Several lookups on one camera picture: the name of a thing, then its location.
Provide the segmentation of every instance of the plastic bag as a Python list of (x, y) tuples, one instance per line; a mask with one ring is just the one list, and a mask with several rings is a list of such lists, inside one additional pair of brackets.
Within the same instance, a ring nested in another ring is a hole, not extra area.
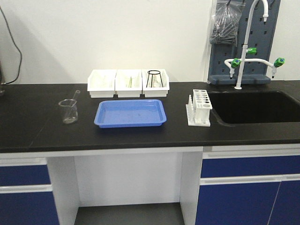
[(218, 0), (216, 14), (212, 16), (214, 28), (210, 36), (211, 44), (237, 46), (239, 21), (245, 4), (230, 0)]

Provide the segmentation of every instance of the drawer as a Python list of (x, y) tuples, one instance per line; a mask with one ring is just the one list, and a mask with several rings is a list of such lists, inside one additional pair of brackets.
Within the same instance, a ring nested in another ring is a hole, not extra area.
[(234, 177), (300, 173), (300, 156), (204, 159), (201, 177)]
[(52, 192), (0, 194), (4, 225), (59, 225)]
[(50, 184), (47, 165), (0, 166), (0, 186)]

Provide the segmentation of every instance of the black sink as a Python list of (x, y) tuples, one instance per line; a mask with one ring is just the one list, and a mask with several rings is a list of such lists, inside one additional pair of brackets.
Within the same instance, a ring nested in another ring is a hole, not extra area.
[(213, 112), (229, 124), (300, 122), (300, 102), (281, 91), (209, 93)]

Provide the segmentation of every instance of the blue tray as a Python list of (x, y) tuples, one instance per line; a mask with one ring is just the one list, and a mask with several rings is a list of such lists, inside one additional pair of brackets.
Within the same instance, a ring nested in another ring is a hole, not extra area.
[(103, 101), (94, 120), (100, 128), (154, 127), (164, 122), (164, 107), (157, 99)]

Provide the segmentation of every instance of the gray pegboard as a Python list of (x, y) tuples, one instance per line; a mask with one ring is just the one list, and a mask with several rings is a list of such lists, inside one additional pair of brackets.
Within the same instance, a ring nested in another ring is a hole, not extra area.
[[(233, 79), (230, 80), (229, 68), (224, 60), (240, 58), (242, 45), (245, 40), (248, 16), (253, 0), (237, 0), (245, 2), (239, 23), (237, 47), (231, 45), (213, 44), (210, 54), (210, 69), (208, 81), (211, 84), (235, 84), (238, 74), (238, 68), (235, 69)], [(249, 35), (248, 47), (256, 47), (256, 55), (247, 54), (246, 58), (260, 58), (269, 60), (277, 16), (280, 6), (280, 0), (268, 0), (269, 17), (267, 22), (263, 21), (263, 2), (258, 1), (253, 13), (252, 25)], [(259, 62), (246, 62), (244, 67), (242, 84), (264, 84), (270, 83), (270, 78), (266, 76), (267, 66)]]

